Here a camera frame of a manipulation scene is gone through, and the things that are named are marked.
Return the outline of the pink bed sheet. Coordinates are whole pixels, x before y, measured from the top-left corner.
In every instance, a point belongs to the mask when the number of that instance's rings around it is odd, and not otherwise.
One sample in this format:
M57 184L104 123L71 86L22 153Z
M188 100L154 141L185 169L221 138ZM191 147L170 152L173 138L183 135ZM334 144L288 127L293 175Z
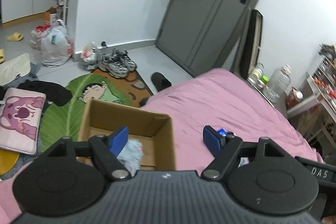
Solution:
M199 178L212 158L202 141L206 125L231 130L247 141L267 136L291 155L321 161L279 111L224 69L168 88L141 109L166 114L173 122L172 177L143 171L136 177L139 191L119 185L84 217L65 217L65 223L267 223L266 217L236 206L217 184Z

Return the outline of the clear plastic water jug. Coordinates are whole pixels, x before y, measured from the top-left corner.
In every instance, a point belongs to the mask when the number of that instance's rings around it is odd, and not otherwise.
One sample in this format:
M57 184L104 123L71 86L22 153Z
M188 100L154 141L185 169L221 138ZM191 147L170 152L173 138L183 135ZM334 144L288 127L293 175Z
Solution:
M264 86L262 93L272 103L276 103L280 95L289 86L291 79L292 68L289 65L282 66L280 69L274 71L269 81Z

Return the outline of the blue tissue pack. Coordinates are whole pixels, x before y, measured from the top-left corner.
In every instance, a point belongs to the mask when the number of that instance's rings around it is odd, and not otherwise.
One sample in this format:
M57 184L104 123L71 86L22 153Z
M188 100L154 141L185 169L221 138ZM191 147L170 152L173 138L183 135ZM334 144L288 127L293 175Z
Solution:
M218 129L217 133L218 133L220 138L235 136L235 134L233 132L226 131L223 128Z

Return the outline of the yellow slipper near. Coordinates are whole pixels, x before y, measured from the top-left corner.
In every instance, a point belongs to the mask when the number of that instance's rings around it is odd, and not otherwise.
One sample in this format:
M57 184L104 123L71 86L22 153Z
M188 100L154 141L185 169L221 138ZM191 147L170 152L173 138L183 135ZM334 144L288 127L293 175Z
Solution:
M0 64L5 61L5 52L3 49L0 49Z

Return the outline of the green leaf cartoon rug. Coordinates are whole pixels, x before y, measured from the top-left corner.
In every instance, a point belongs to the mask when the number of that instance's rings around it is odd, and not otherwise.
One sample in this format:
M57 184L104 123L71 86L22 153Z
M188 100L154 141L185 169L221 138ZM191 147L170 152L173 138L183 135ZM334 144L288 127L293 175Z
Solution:
M43 152L63 136L78 138L86 104L91 99L130 105L130 99L112 83L112 79L90 73L70 81L66 89L72 93L64 106L52 103L44 112L39 126L40 150Z

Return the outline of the black clothing on floor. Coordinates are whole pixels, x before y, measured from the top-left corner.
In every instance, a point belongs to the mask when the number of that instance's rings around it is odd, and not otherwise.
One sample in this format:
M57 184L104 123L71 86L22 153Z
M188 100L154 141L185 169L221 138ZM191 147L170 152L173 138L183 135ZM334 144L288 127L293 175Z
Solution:
M48 101L57 106L64 106L72 99L71 91L57 83L26 80L19 84L18 88L43 93Z

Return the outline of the grey sneaker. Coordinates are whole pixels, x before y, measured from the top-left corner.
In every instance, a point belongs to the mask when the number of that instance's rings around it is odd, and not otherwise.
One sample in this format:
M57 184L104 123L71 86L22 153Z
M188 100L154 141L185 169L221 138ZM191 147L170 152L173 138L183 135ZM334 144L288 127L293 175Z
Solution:
M117 56L102 54L98 68L116 79L124 79L129 74L129 70L120 63Z
M114 48L112 55L117 57L120 64L127 68L130 72L133 72L137 69L137 64L129 57L127 50L118 50Z

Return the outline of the black framed board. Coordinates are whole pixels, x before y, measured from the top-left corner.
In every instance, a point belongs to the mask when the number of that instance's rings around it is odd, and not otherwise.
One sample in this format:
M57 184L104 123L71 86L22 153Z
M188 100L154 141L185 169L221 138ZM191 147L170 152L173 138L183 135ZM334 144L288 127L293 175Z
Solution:
M263 15L259 10L251 10L244 49L239 65L240 75L245 80L248 78L258 61L261 48L262 28Z

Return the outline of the right grey sneaker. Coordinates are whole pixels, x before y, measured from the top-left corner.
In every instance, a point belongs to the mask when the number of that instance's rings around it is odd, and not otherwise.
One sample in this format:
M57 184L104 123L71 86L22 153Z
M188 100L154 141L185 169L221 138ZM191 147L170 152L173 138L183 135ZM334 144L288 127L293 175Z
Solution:
M127 68L130 72L133 72L137 69L137 64L129 57L127 50L118 50L114 48L112 55L117 57L120 64Z

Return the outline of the yellow slipper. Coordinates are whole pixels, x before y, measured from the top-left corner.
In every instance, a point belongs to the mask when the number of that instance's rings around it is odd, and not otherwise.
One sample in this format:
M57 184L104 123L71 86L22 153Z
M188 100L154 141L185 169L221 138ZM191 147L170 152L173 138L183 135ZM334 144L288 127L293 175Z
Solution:
M12 35L7 37L7 41L9 42L20 42L23 40L24 36L21 33L15 32Z
M5 61L5 52L3 49L0 49L0 64Z

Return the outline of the white shelf unit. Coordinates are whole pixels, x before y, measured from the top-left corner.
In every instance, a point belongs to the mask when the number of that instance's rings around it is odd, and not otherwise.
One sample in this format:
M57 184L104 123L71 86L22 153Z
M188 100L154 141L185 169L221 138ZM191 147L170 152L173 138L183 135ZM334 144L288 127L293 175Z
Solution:
M326 141L335 148L335 66L315 57L299 86L303 99L287 111L288 119L311 144Z

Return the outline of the yellow slipper far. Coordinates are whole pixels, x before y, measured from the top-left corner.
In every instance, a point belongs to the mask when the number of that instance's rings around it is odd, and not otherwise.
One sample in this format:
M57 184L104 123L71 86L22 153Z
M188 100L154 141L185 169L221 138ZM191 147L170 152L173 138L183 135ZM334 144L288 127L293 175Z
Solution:
M7 37L7 41L9 42L20 42L23 40L24 36L21 33L15 32L12 35Z

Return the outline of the pink bear cushion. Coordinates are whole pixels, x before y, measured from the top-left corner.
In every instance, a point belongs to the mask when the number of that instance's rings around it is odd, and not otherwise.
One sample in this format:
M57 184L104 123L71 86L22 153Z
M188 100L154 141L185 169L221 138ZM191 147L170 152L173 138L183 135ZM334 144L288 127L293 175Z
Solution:
M7 89L1 100L1 148L35 155L46 95L18 88Z

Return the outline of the cream floor mat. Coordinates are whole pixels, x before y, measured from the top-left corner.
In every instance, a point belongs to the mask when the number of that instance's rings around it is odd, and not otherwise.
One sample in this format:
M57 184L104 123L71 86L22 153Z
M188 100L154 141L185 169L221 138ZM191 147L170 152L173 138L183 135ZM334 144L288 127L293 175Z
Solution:
M24 53L0 65L0 85L5 86L18 76L26 76L31 71L30 56Z

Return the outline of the grey fluffy plush toy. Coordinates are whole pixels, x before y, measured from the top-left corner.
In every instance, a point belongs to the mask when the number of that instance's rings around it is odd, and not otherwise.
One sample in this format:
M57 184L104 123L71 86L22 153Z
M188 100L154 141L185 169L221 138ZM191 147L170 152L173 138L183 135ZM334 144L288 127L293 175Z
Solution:
M129 171L132 177L140 170L142 158L142 143L136 139L128 140L125 147L117 156L117 159Z

